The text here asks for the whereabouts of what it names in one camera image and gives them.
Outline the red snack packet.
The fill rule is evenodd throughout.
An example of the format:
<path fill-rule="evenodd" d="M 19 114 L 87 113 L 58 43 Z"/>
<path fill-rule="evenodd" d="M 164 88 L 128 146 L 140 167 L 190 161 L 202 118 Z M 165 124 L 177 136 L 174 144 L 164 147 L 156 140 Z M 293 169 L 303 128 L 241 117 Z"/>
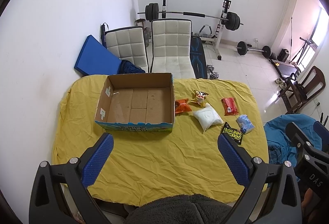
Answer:
<path fill-rule="evenodd" d="M 221 99 L 221 102 L 224 107 L 225 116 L 233 116 L 239 114 L 235 99 L 233 97 L 223 98 Z"/>

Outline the teal blue cloth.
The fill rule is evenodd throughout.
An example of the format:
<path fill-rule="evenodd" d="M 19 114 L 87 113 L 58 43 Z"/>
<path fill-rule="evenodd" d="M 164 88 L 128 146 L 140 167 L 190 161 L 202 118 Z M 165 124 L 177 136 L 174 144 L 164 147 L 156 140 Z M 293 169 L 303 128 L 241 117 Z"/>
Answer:
<path fill-rule="evenodd" d="M 322 152 L 322 137 L 314 131 L 316 120 L 305 114 L 281 115 L 264 125 L 269 163 L 291 162 L 300 167 L 305 155 L 311 161 L 328 165 L 328 154 Z"/>

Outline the dark blue cloth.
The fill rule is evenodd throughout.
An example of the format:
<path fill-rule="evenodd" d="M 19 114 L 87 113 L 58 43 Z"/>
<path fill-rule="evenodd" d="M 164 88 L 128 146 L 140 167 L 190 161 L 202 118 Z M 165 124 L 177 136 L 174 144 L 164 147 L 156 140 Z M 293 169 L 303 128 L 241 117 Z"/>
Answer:
<path fill-rule="evenodd" d="M 121 60 L 118 74 L 144 74 L 145 71 L 128 60 Z"/>

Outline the orange snack bag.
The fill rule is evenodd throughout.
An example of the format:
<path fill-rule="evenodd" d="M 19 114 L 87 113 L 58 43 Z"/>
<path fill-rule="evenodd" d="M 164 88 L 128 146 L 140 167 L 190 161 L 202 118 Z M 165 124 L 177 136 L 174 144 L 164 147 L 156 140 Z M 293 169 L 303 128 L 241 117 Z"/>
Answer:
<path fill-rule="evenodd" d="M 190 108 L 189 99 L 179 99 L 175 101 L 175 114 L 182 114 L 185 112 L 191 112 L 192 109 Z"/>

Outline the chrome dumbbell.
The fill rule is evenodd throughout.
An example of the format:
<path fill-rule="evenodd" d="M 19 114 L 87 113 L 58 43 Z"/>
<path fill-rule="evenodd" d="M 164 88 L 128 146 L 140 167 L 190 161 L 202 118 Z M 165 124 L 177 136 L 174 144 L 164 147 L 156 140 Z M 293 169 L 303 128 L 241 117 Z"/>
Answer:
<path fill-rule="evenodd" d="M 214 71 L 214 66 L 208 64 L 206 66 L 207 68 L 207 73 L 209 74 L 209 79 L 210 80 L 217 80 L 219 78 L 219 74 L 217 72 Z"/>

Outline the white padded chair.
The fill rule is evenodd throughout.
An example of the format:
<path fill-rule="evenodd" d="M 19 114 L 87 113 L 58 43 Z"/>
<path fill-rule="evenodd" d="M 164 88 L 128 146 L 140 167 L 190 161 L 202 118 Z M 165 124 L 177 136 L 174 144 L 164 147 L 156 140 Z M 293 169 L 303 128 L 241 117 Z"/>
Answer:
<path fill-rule="evenodd" d="M 149 72 L 142 27 L 125 27 L 107 31 L 105 41 L 107 50 L 120 60 L 127 60 L 146 73 Z"/>
<path fill-rule="evenodd" d="M 195 78 L 190 60 L 192 22 L 157 19 L 151 23 L 152 73 L 171 73 L 173 78 Z"/>

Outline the blue white wipes pack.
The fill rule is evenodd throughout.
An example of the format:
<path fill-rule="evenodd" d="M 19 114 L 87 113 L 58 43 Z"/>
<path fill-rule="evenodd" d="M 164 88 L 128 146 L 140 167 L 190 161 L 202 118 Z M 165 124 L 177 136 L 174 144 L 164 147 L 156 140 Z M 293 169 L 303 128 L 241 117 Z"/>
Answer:
<path fill-rule="evenodd" d="M 250 119 L 248 118 L 248 116 L 246 114 L 240 115 L 236 119 L 236 122 L 240 128 L 240 131 L 243 134 L 247 134 L 255 128 L 255 126 L 253 125 L 253 123 L 250 121 Z"/>

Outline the white powder bag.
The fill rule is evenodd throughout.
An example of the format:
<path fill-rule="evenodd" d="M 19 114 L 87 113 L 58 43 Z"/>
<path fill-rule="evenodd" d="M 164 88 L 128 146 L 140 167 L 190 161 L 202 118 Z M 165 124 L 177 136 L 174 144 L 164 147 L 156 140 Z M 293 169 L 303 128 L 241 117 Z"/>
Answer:
<path fill-rule="evenodd" d="M 193 116 L 197 118 L 198 122 L 202 127 L 203 132 L 205 132 L 212 125 L 224 124 L 222 118 L 209 103 L 206 103 L 204 108 L 194 111 Z"/>

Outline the open cardboard box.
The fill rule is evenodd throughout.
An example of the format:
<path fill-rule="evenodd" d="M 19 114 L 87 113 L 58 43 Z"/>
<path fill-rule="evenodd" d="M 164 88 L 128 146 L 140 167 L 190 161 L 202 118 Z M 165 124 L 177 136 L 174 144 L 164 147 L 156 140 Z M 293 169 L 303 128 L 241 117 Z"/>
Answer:
<path fill-rule="evenodd" d="M 171 132 L 175 122 L 172 74 L 107 76 L 94 121 L 105 130 Z"/>

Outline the right white padded chair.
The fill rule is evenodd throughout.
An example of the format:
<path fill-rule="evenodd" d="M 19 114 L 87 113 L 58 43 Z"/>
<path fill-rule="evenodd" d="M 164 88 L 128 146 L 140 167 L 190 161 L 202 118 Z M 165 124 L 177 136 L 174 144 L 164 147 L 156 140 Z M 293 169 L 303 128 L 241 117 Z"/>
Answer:
<path fill-rule="evenodd" d="M 173 78 L 195 78 L 190 60 L 192 22 L 157 19 L 151 23 L 152 73 L 171 73 Z"/>

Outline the yellow tablecloth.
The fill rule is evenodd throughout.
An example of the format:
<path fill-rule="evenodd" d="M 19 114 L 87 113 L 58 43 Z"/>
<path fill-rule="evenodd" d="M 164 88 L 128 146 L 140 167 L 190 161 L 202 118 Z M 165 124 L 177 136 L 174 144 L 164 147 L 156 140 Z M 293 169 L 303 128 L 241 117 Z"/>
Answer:
<path fill-rule="evenodd" d="M 59 104 L 59 117 L 52 150 L 52 163 L 66 163 L 94 145 L 104 129 L 94 121 L 104 75 L 75 81 Z M 194 91 L 208 93 L 207 101 L 231 127 L 235 116 L 226 116 L 222 99 L 232 97 L 238 112 L 254 129 L 243 136 L 242 146 L 251 156 L 269 160 L 263 123 L 249 87 L 241 82 L 176 79 L 175 98 Z M 218 150 L 221 127 L 202 130 L 192 115 L 177 116 L 171 133 L 111 132 L 114 148 L 96 182 L 89 187 L 94 198 L 107 202 L 142 206 L 178 194 L 203 194 L 224 203 L 237 200 L 243 187 L 235 182 Z"/>

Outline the white weight bench rack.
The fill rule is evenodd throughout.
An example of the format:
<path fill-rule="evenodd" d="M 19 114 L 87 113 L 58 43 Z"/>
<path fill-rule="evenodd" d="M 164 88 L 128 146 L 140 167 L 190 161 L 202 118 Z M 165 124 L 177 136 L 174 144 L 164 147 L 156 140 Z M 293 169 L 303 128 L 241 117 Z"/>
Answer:
<path fill-rule="evenodd" d="M 162 10 L 161 11 L 167 11 L 167 5 L 166 5 L 167 0 L 162 0 Z M 224 18 L 226 17 L 226 13 L 229 12 L 231 5 L 231 0 L 224 0 L 223 5 L 222 5 L 222 10 L 220 16 L 223 16 Z M 161 18 L 164 19 L 168 14 L 161 14 Z M 217 24 L 215 34 L 211 36 L 210 38 L 202 38 L 201 40 L 206 43 L 210 43 L 215 50 L 215 53 L 217 55 L 218 60 L 221 60 L 221 54 L 219 52 L 219 44 L 222 38 L 222 34 L 224 31 L 224 25 L 220 24 L 220 21 Z"/>

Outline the black blue bench pad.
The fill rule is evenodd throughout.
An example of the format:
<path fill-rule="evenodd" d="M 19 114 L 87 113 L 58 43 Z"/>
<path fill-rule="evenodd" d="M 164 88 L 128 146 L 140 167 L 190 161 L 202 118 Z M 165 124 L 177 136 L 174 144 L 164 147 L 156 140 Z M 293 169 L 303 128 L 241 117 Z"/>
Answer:
<path fill-rule="evenodd" d="M 199 37 L 191 37 L 190 61 L 196 78 L 207 79 L 204 47 Z"/>

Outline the floor barbell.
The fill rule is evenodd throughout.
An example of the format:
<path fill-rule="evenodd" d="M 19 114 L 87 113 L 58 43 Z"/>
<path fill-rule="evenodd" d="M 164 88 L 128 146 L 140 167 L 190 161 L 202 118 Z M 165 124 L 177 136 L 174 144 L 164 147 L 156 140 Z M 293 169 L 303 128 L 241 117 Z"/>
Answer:
<path fill-rule="evenodd" d="M 237 52 L 241 56 L 245 56 L 249 51 L 261 52 L 265 58 L 269 58 L 272 54 L 272 51 L 269 46 L 265 45 L 262 49 L 253 48 L 252 45 L 247 44 L 243 41 L 240 41 L 237 44 Z"/>

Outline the black shoe shine wipes pack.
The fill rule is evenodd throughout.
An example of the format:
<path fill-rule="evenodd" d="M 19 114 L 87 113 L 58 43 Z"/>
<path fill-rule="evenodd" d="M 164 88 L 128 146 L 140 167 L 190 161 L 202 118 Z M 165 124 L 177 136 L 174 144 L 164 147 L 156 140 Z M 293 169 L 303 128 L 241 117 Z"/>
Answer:
<path fill-rule="evenodd" d="M 235 141 L 235 143 L 237 143 L 237 145 L 241 145 L 244 134 L 240 130 L 232 128 L 228 122 L 224 123 L 221 133 L 228 134 Z"/>

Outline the blue foam mat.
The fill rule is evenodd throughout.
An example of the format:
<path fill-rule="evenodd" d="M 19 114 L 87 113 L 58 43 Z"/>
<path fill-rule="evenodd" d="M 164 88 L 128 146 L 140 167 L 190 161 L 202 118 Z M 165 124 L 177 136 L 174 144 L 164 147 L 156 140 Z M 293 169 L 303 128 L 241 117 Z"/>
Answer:
<path fill-rule="evenodd" d="M 83 76 L 116 75 L 121 60 L 108 51 L 92 35 L 87 36 L 74 68 Z"/>

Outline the yellow panda snack bag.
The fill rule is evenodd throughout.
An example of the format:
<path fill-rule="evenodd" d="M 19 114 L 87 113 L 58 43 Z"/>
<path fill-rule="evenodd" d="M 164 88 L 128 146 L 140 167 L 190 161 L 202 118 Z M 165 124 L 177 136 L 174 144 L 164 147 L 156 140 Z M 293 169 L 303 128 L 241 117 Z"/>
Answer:
<path fill-rule="evenodd" d="M 198 104 L 198 106 L 200 107 L 205 107 L 207 97 L 208 97 L 208 93 L 195 90 L 194 96 L 191 99 L 191 103 Z"/>

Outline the dark wooden chair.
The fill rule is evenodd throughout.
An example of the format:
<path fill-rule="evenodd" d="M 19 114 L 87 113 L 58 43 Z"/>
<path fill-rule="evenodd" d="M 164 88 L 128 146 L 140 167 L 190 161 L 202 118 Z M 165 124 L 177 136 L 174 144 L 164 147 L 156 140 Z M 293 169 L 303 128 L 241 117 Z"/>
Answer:
<path fill-rule="evenodd" d="M 285 87 L 280 90 L 286 114 L 299 112 L 306 104 L 317 97 L 326 87 L 326 79 L 323 72 L 313 66 L 302 82 L 298 82 L 295 74 L 291 74 L 285 80 Z"/>

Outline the black fleece garment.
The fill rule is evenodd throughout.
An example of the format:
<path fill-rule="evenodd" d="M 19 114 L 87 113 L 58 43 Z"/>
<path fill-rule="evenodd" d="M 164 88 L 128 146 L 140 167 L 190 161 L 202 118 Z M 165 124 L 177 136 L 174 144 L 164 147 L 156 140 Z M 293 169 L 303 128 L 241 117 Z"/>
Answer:
<path fill-rule="evenodd" d="M 221 223 L 231 206 L 201 194 L 161 198 L 137 208 L 125 223 Z"/>

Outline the left white padded chair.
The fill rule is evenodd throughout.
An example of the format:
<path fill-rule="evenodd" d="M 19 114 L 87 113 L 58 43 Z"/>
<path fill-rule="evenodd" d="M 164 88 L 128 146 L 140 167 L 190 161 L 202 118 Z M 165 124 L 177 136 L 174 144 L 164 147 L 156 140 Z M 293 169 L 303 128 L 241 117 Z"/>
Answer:
<path fill-rule="evenodd" d="M 125 27 L 107 31 L 105 41 L 107 50 L 120 60 L 127 60 L 146 73 L 149 72 L 142 27 Z"/>

